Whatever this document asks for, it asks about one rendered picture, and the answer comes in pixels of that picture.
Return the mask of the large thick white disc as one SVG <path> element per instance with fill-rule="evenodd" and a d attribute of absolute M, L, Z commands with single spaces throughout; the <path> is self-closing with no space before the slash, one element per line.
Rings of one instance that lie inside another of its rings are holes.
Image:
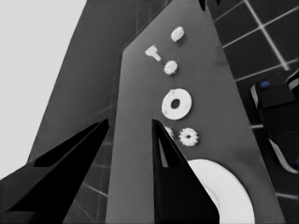
<path fill-rule="evenodd" d="M 188 161 L 220 214 L 220 224 L 255 224 L 253 205 L 240 181 L 207 159 Z"/>

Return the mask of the white round carrier with pins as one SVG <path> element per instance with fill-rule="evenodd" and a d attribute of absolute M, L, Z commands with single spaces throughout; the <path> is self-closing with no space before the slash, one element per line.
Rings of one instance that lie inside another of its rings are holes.
<path fill-rule="evenodd" d="M 163 98 L 162 113 L 171 120 L 184 118 L 192 108 L 192 97 L 183 89 L 170 90 Z"/>

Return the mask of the dark robot body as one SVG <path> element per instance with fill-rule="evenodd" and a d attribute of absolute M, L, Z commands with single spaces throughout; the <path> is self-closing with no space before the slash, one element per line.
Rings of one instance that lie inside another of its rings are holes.
<path fill-rule="evenodd" d="M 299 171 L 299 69 L 270 75 L 250 95 L 281 166 Z"/>

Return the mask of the small white T-shaped piece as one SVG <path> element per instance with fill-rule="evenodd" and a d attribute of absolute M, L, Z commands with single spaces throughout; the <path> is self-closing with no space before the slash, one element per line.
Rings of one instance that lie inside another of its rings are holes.
<path fill-rule="evenodd" d="M 162 58 L 160 57 L 160 55 L 158 54 L 158 50 L 157 48 L 152 45 L 151 47 L 149 47 L 146 51 L 145 51 L 146 55 L 149 57 L 152 57 L 153 59 L 155 59 L 157 62 L 160 62 L 162 60 Z"/>

